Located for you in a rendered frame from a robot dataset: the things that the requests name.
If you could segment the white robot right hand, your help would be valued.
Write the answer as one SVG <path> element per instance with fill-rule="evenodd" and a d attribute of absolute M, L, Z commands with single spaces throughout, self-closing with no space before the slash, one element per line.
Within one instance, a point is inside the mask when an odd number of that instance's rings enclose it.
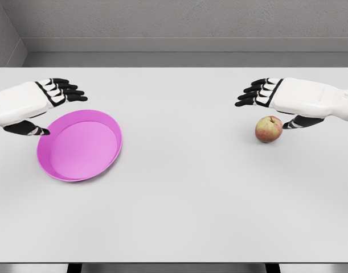
<path fill-rule="evenodd" d="M 283 129 L 300 129 L 321 123 L 332 114 L 337 88 L 296 78 L 263 78 L 251 83 L 238 97 L 236 107 L 257 105 L 294 114 Z"/>

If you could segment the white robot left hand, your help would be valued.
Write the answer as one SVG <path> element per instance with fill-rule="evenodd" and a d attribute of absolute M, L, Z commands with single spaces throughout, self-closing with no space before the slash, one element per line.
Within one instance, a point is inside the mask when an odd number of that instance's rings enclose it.
<path fill-rule="evenodd" d="M 50 135 L 48 129 L 33 124 L 29 119 L 67 102 L 87 100 L 77 85 L 63 78 L 24 82 L 0 91 L 0 127 L 18 135 Z"/>

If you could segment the red-yellow apple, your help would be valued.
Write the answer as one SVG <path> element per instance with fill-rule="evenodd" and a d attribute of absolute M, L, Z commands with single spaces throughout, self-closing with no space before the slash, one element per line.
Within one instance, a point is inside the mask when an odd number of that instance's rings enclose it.
<path fill-rule="evenodd" d="M 263 143 L 277 140 L 283 132 L 282 121 L 272 115 L 262 117 L 255 126 L 255 136 Z"/>

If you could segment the pink round plate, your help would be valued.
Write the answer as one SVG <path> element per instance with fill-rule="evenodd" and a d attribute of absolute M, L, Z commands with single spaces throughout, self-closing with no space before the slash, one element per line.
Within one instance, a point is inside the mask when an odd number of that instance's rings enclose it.
<path fill-rule="evenodd" d="M 122 131 L 110 115 L 97 110 L 65 114 L 39 139 L 36 156 L 42 170 L 54 179 L 77 182 L 104 172 L 118 157 Z"/>

